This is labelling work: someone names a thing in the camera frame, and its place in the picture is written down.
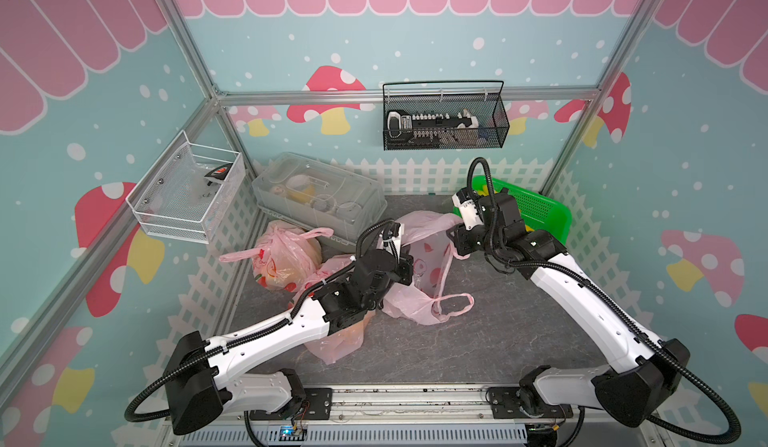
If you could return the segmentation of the pink plastic bag back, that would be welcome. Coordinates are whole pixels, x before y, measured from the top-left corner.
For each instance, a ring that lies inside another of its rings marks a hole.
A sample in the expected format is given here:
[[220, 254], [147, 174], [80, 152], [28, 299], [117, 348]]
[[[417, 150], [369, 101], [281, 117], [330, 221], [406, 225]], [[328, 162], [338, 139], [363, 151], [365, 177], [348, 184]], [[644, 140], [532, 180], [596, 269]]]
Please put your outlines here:
[[453, 213], [414, 211], [396, 220], [402, 227], [402, 245], [413, 257], [410, 281], [396, 282], [382, 301], [382, 311], [430, 326], [469, 312], [475, 303], [469, 293], [446, 294], [452, 263], [462, 260], [447, 231], [463, 224]]

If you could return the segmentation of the pink plastic bag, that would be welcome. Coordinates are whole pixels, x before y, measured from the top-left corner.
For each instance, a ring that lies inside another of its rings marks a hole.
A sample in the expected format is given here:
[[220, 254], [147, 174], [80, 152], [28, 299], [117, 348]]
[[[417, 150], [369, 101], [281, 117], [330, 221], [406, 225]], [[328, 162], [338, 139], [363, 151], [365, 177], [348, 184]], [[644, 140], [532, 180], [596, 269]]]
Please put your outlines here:
[[329, 238], [328, 227], [308, 231], [282, 220], [268, 223], [254, 247], [223, 254], [220, 263], [249, 261], [257, 283], [268, 290], [295, 292], [322, 264], [319, 238]]
[[[289, 307], [292, 307], [296, 303], [300, 295], [306, 289], [341, 270], [350, 263], [350, 255], [337, 255], [325, 261], [318, 267], [317, 271], [297, 284], [297, 287], [293, 290], [294, 296]], [[374, 316], [375, 313], [373, 311], [368, 311], [360, 322], [323, 339], [306, 342], [304, 346], [326, 365], [333, 364], [362, 346], [365, 337], [365, 329]]]
[[453, 213], [414, 211], [396, 220], [402, 227], [402, 245], [413, 257], [410, 281], [396, 282], [382, 301], [382, 311], [430, 326], [469, 312], [475, 303], [469, 293], [446, 294], [452, 263], [462, 260], [447, 231], [463, 224]]

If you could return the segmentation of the pink plastic bag front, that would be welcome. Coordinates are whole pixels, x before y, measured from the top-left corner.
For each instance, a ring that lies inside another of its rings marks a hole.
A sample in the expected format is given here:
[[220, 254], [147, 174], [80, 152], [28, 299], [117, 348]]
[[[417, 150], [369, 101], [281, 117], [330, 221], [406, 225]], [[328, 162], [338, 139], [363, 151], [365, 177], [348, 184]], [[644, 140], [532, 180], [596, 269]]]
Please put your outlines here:
[[249, 261], [257, 283], [268, 290], [295, 292], [322, 264], [319, 238], [329, 238], [328, 227], [308, 231], [282, 220], [268, 223], [254, 247], [223, 254], [220, 263]]

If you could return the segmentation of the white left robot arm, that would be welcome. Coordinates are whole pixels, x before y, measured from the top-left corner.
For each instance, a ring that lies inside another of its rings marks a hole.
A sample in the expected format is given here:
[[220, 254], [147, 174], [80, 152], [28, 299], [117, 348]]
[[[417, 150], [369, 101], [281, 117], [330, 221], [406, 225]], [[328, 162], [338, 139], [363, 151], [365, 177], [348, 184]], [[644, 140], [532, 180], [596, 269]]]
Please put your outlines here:
[[348, 265], [306, 288], [279, 315], [208, 339], [197, 331], [183, 336], [163, 374], [129, 402], [125, 420], [169, 419], [174, 434], [186, 435], [238, 410], [296, 414], [306, 393], [293, 370], [251, 379], [246, 374], [290, 349], [356, 326], [382, 307], [393, 284], [412, 278], [404, 231], [392, 219], [367, 228]]

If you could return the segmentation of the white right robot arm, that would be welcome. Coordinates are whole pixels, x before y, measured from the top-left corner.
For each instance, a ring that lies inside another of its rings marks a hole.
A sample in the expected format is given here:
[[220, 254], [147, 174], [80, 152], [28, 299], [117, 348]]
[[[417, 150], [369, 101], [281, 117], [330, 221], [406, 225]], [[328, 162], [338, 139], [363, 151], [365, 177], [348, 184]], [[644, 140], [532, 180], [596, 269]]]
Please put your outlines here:
[[[553, 298], [589, 335], [605, 365], [557, 369], [541, 365], [526, 374], [515, 393], [523, 415], [538, 418], [550, 406], [575, 405], [584, 417], [602, 410], [626, 427], [648, 421], [689, 440], [710, 445], [737, 441], [741, 423], [732, 407], [687, 363], [690, 352], [677, 339], [664, 340], [632, 318], [579, 267], [546, 230], [527, 230], [516, 198], [496, 190], [483, 157], [472, 160], [465, 187], [453, 197], [461, 223], [448, 237], [461, 256], [481, 252], [504, 275], [521, 274]], [[724, 432], [696, 432], [656, 416], [656, 410], [687, 380], [706, 396], [727, 422]]]

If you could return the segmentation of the green plastic basket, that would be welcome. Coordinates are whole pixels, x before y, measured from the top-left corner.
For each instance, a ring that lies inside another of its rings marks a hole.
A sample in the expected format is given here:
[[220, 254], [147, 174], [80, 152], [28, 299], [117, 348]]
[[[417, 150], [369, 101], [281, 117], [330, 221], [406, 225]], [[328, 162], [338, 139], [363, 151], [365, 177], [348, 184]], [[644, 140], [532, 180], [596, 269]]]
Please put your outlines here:
[[495, 178], [475, 175], [464, 187], [471, 187], [480, 196], [494, 198], [495, 193], [508, 191], [515, 197], [527, 232], [544, 230], [566, 244], [572, 223], [570, 210], [562, 203]]

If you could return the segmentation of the clear lidded storage box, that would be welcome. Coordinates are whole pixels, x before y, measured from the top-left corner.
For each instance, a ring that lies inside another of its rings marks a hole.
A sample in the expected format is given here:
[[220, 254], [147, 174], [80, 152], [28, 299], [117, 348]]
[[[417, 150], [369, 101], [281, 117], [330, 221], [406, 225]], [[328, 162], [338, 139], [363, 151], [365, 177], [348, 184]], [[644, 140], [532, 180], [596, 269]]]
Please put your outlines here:
[[280, 154], [251, 183], [258, 206], [269, 216], [305, 230], [333, 230], [322, 241], [342, 252], [378, 222], [387, 201], [372, 179], [294, 153]]

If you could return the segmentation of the metal base rail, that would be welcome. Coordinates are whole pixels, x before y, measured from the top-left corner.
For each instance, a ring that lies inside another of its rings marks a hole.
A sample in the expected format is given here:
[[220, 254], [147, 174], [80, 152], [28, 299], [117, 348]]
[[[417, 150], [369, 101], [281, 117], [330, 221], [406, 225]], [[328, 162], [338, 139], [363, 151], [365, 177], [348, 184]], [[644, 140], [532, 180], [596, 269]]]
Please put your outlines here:
[[601, 420], [575, 406], [525, 415], [514, 386], [327, 386], [294, 420], [225, 414], [191, 434], [164, 428], [160, 446], [585, 446]]

